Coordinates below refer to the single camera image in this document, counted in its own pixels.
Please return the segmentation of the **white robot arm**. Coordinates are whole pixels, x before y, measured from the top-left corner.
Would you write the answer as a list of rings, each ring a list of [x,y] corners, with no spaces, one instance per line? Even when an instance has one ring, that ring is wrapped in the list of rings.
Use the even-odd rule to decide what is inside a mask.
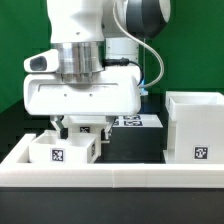
[[[48,115],[61,140],[67,116],[134,115],[141,107],[143,76],[124,57],[102,55],[104,41],[128,38],[143,45],[171,14],[170,0],[46,0],[51,49],[24,61],[24,105]]]

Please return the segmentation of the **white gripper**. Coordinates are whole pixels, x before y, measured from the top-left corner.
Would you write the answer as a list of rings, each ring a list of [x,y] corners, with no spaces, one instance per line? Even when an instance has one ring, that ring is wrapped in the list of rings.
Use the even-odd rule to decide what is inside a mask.
[[[56,115],[50,122],[60,139],[68,138],[63,116],[106,116],[101,142],[109,143],[118,115],[134,115],[141,107],[136,66],[109,66],[90,81],[65,82],[56,71],[59,53],[53,49],[24,61],[24,106],[31,115]]]

